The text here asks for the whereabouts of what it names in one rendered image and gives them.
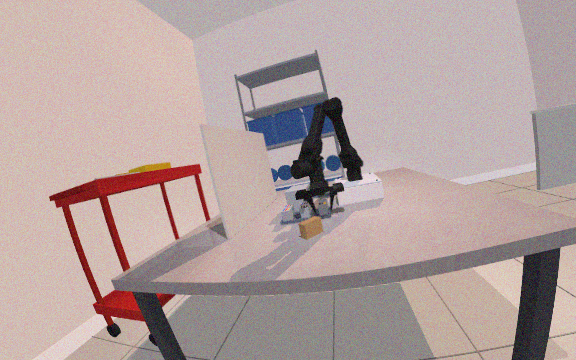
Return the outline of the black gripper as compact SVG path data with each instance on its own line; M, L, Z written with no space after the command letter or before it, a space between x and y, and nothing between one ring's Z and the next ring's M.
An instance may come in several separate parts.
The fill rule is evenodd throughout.
M311 181L312 180L319 181L319 178L321 178L321 179L323 178L323 180L325 181L324 172L309 175L309 178ZM332 184L332 186L329 187L329 190L325 191L325 192L330 192L330 210L331 211L332 211L334 196L337 195L338 192L343 192L343 191L344 191L344 186L341 182ZM295 194L295 197L296 197L296 200L303 199L304 201L307 201L310 204L310 206L312 207L315 214L317 214L310 190L309 191L306 191L306 189L298 190Z

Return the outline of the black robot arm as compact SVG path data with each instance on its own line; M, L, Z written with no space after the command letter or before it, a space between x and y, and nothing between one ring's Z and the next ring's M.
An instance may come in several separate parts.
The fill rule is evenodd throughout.
M347 168L347 179L350 182L363 179L361 172L363 161L358 156L357 151L350 144L342 113L342 103L337 97L324 100L322 104L314 107L309 135L302 143L298 160L293 160L293 165L291 166L290 172L293 178L300 179L323 172L321 160L323 160L324 157L320 155L323 149L321 132L327 115L332 120L336 131L341 147L339 158L343 168ZM322 196L327 190L329 190L328 180L324 181L323 178L319 178L319 181L310 180L310 192L312 197L318 195Z

